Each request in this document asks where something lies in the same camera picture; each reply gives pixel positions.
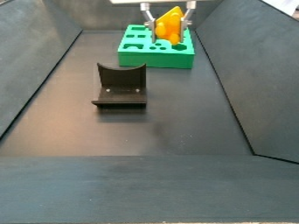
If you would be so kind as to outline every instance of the black stand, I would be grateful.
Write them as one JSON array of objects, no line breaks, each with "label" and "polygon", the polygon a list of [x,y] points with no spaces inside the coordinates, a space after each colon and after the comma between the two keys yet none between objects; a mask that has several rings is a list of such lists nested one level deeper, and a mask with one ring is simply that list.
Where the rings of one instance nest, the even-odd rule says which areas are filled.
[{"label": "black stand", "polygon": [[97,64],[101,89],[96,106],[140,105],[146,103],[145,64],[132,69],[113,69]]}]

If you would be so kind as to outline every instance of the yellow object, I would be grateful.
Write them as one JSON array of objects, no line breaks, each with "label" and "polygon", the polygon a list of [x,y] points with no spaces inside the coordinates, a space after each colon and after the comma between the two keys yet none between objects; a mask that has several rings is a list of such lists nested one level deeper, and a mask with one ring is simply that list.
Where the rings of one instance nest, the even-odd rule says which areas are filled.
[{"label": "yellow object", "polygon": [[174,6],[154,20],[154,35],[158,39],[169,40],[173,46],[180,42],[181,17],[181,8]]}]

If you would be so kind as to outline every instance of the dark gray surface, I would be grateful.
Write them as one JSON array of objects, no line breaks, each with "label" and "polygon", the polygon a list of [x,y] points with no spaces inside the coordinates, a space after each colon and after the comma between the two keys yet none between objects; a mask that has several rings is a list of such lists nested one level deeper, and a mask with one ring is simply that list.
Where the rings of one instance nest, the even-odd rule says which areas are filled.
[{"label": "dark gray surface", "polygon": [[297,21],[225,0],[197,33],[254,153],[299,162]]},{"label": "dark gray surface", "polygon": [[0,223],[297,222],[297,173],[250,156],[1,157]]},{"label": "dark gray surface", "polygon": [[[202,22],[222,0],[197,2],[192,15],[192,28]],[[138,4],[112,4],[108,0],[53,0],[88,31],[118,31],[129,24],[142,24],[145,19]],[[185,11],[185,3],[152,3],[150,12],[158,18],[173,6]]]},{"label": "dark gray surface", "polygon": [[121,31],[84,32],[0,144],[0,156],[250,155],[194,41],[192,69],[146,68],[146,108],[104,109],[97,62],[117,67]]},{"label": "dark gray surface", "polygon": [[50,0],[0,6],[0,136],[78,34]]}]

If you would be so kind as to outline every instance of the green block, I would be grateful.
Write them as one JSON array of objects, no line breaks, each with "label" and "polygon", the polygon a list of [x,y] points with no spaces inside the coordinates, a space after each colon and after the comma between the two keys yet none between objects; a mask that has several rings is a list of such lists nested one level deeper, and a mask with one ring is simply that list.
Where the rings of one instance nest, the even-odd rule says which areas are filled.
[{"label": "green block", "polygon": [[137,67],[192,68],[193,47],[189,30],[184,31],[182,43],[172,45],[168,40],[152,43],[152,32],[142,25],[130,24],[117,48],[118,65]]}]

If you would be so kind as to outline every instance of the black holder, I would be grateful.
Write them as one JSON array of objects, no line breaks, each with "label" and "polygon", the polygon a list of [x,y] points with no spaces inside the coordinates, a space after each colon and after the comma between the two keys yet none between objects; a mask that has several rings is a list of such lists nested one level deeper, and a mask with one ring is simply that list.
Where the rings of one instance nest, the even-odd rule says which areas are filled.
[{"label": "black holder", "polygon": [[145,64],[129,69],[113,69],[97,64],[101,83],[98,98],[92,103],[104,105],[146,104],[145,95]]}]

